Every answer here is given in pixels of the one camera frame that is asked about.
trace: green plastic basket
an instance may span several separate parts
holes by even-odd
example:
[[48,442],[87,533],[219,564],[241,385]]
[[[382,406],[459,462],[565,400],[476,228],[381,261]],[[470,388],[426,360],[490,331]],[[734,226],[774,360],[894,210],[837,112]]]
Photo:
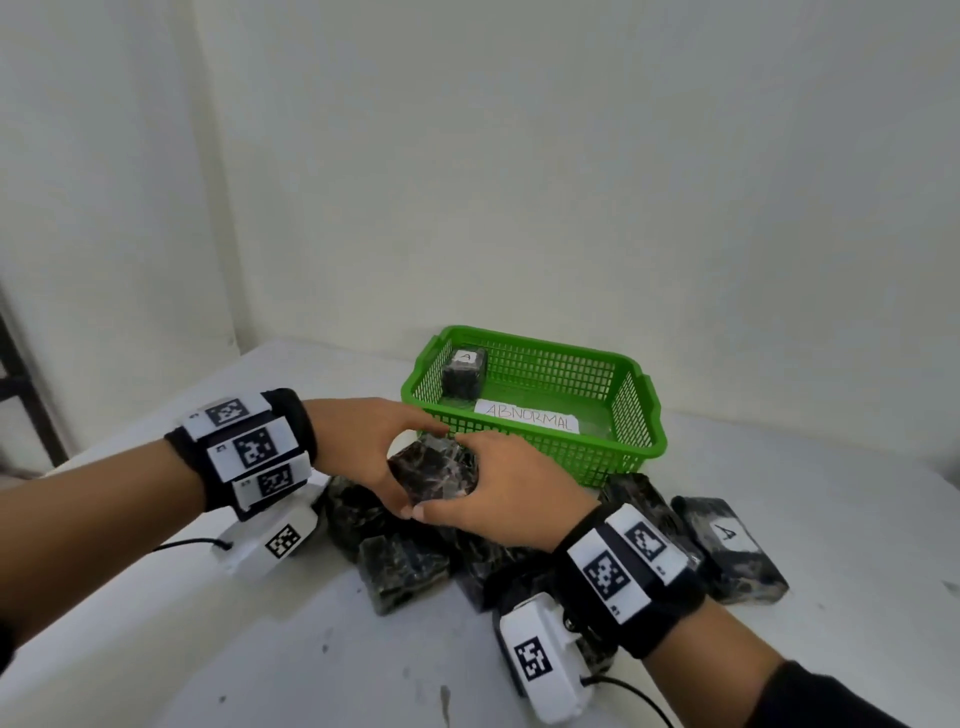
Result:
[[[488,353],[482,399],[578,417],[581,434],[476,413],[472,403],[443,399],[441,371],[455,347]],[[650,377],[621,354],[581,349],[481,328],[448,327],[417,358],[401,390],[454,432],[495,429],[522,436],[581,485],[602,486],[609,473],[635,473],[660,457],[666,436]]]

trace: table surface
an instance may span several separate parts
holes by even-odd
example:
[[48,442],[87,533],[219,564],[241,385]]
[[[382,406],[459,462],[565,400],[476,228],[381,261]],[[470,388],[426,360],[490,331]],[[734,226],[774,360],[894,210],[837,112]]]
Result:
[[[275,341],[66,467],[162,435],[237,391],[398,398],[411,363]],[[667,453],[645,471],[667,496],[725,498],[790,583],[774,606],[734,607],[783,654],[911,726],[960,714],[960,492],[908,459],[665,413]],[[180,536],[216,536],[229,511]],[[613,675],[662,703],[621,652]],[[455,585],[377,617],[356,569],[323,538],[257,584],[205,546],[152,554],[23,647],[0,679],[8,726],[536,725],[492,635]],[[654,726],[639,700],[598,689],[583,726]]]

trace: white tracking device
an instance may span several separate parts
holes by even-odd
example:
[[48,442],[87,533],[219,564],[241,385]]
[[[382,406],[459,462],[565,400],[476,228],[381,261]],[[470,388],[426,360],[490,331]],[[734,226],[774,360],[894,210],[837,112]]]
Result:
[[564,608],[541,592],[500,619],[500,636],[534,712],[544,723],[579,716],[593,697],[590,676],[576,642],[564,627]]
[[310,506],[326,489],[327,480],[312,471],[302,488],[249,521],[234,523],[220,534],[232,548],[213,546],[214,558],[231,576],[248,581],[266,576],[316,530],[319,519]]

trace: black cable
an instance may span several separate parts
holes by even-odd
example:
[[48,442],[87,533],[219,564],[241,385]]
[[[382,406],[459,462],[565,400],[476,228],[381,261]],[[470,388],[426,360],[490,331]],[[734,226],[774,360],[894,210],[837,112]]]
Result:
[[585,686],[596,685],[597,683],[610,683],[611,685],[616,685],[624,690],[628,690],[637,697],[643,698],[647,702],[647,705],[657,711],[657,715],[660,716],[660,719],[667,724],[667,728],[673,728],[673,723],[670,722],[670,718],[666,716],[666,713],[660,709],[660,706],[630,683],[625,683],[623,680],[617,680],[615,677],[607,677],[606,675],[591,675],[590,677],[581,678],[580,682]]
[[151,553],[154,553],[155,551],[162,551],[164,548],[186,546],[187,544],[213,544],[214,546],[219,546],[224,551],[229,551],[233,548],[233,544],[231,542],[224,541],[222,539],[183,539],[182,541],[171,541],[169,544],[157,546],[153,551],[151,551]]

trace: hand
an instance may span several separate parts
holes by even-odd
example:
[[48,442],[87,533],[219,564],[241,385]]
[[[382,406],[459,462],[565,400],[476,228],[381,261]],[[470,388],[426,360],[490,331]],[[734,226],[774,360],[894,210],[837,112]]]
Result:
[[504,546],[552,551],[597,507],[596,497],[518,435],[493,430],[457,435],[480,466],[468,496],[427,500],[414,507],[418,521],[452,525]]
[[367,486],[391,513],[409,519],[410,499],[387,467],[387,450],[404,430],[444,437],[450,428],[413,405],[379,398],[307,400],[303,406],[317,436],[317,470]]

